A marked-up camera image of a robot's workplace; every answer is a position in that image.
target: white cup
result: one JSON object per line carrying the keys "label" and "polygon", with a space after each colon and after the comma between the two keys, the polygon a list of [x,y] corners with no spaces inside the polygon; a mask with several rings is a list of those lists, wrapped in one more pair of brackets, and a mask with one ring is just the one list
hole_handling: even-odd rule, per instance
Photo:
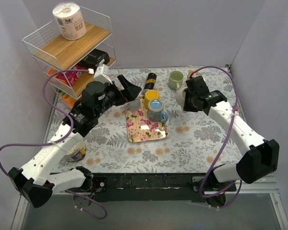
{"label": "white cup", "polygon": [[183,107],[184,107],[184,100],[185,100],[185,96],[186,96],[186,90],[188,90],[187,86],[182,86],[175,95],[177,104],[179,104],[181,106],[181,110],[183,111]]}
{"label": "white cup", "polygon": [[124,105],[124,110],[138,111],[141,108],[140,97]]}

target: mug handle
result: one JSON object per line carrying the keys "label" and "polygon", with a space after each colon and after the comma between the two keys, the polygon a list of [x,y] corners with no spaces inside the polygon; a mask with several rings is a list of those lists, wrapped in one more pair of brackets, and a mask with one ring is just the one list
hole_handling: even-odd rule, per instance
{"label": "mug handle", "polygon": [[176,91],[179,90],[180,86],[178,84],[178,82],[176,83]]}
{"label": "mug handle", "polygon": [[128,109],[129,109],[129,102],[124,105],[124,110],[128,110]]}
{"label": "mug handle", "polygon": [[162,123],[166,123],[168,121],[168,114],[163,110],[160,112],[160,121]]}

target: floral tray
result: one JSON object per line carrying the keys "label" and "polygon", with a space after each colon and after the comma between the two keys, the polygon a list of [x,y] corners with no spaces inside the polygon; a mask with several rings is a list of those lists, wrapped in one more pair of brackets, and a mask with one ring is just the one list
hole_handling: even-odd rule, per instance
{"label": "floral tray", "polygon": [[144,106],[144,97],[141,97],[141,108],[138,111],[126,110],[128,139],[130,142],[160,140],[168,137],[168,128],[165,123],[151,122],[147,118],[147,109]]}

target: white wall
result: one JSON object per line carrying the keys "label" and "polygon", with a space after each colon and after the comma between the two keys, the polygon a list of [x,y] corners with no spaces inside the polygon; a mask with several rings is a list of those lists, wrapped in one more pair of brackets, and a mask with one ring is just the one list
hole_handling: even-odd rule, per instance
{"label": "white wall", "polygon": [[[38,27],[62,0],[23,0]],[[264,0],[76,0],[109,15],[121,67],[231,64]]]}
{"label": "white wall", "polygon": [[266,0],[232,67],[248,122],[280,145],[275,175],[288,217],[288,0]]}
{"label": "white wall", "polygon": [[[42,98],[45,77],[21,39],[36,29],[21,0],[0,0],[0,146],[41,142],[50,109]],[[38,148],[8,148],[3,166],[21,167]],[[10,229],[19,193],[0,170],[0,230]]]}

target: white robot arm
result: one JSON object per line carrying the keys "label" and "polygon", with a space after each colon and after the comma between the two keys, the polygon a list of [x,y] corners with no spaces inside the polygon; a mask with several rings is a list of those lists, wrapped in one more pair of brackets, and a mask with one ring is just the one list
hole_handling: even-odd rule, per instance
{"label": "white robot arm", "polygon": [[[176,100],[184,111],[204,111],[228,132],[232,107],[220,91],[210,92],[203,77],[186,81],[187,87],[177,91]],[[215,167],[209,175],[209,183],[220,184],[243,180],[251,184],[272,173],[277,168],[279,145],[275,140],[267,141],[251,129],[238,115],[235,116],[230,137],[238,146],[242,158],[237,163]]]}
{"label": "white robot arm", "polygon": [[68,172],[50,174],[56,164],[81,141],[92,128],[98,124],[98,118],[113,105],[123,105],[137,98],[141,87],[128,82],[123,75],[117,78],[123,86],[119,90],[115,83],[105,75],[103,67],[98,67],[93,82],[82,91],[82,97],[75,102],[69,112],[73,120],[72,132],[59,143],[55,141],[65,136],[71,121],[65,117],[58,131],[50,139],[53,143],[42,148],[28,163],[20,169],[13,167],[8,176],[14,187],[34,206],[45,204],[52,194],[70,189],[80,188],[88,191],[92,188],[92,173],[80,166]]}

